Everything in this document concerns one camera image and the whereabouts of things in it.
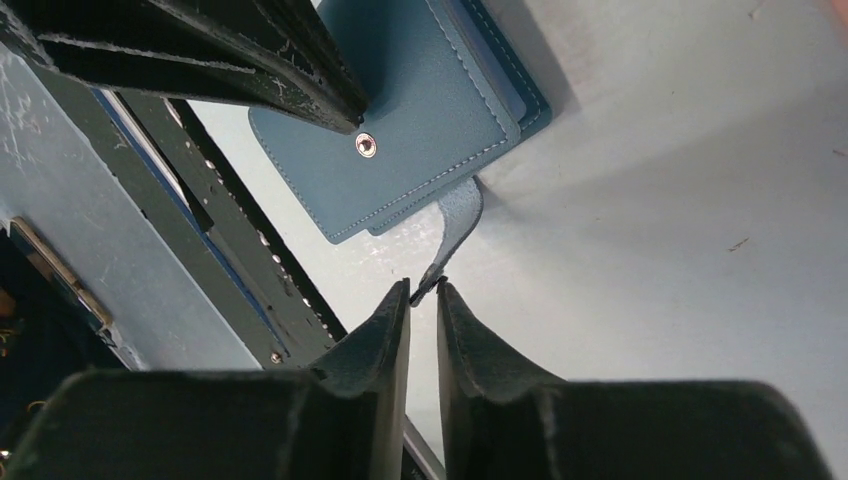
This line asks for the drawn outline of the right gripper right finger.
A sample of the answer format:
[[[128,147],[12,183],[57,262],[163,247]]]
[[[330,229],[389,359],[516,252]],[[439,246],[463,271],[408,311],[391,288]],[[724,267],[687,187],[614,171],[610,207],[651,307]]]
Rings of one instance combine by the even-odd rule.
[[[757,381],[567,381],[437,288],[451,479],[828,479],[793,405]]]

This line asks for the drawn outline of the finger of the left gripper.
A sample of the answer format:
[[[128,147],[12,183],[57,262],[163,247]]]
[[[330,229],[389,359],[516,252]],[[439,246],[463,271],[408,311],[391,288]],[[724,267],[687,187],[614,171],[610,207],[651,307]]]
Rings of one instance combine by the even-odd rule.
[[[308,1],[5,1],[1,40],[89,86],[262,107],[342,134],[368,106]]]

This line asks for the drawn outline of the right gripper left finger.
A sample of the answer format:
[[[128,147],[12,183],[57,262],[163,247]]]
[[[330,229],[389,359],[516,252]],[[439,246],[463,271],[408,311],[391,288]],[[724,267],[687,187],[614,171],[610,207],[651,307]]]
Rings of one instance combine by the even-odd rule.
[[[311,364],[72,376],[13,449],[8,479],[398,479],[410,282]]]

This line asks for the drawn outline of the blue card holder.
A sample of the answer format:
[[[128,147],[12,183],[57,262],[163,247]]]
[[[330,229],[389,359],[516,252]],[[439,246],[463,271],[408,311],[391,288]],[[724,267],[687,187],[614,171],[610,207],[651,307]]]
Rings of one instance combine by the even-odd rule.
[[[317,11],[369,96],[361,126],[343,135],[260,108],[249,122],[333,244],[438,204],[442,242],[418,304],[482,215],[479,171],[544,129],[551,107],[480,1],[324,1]]]

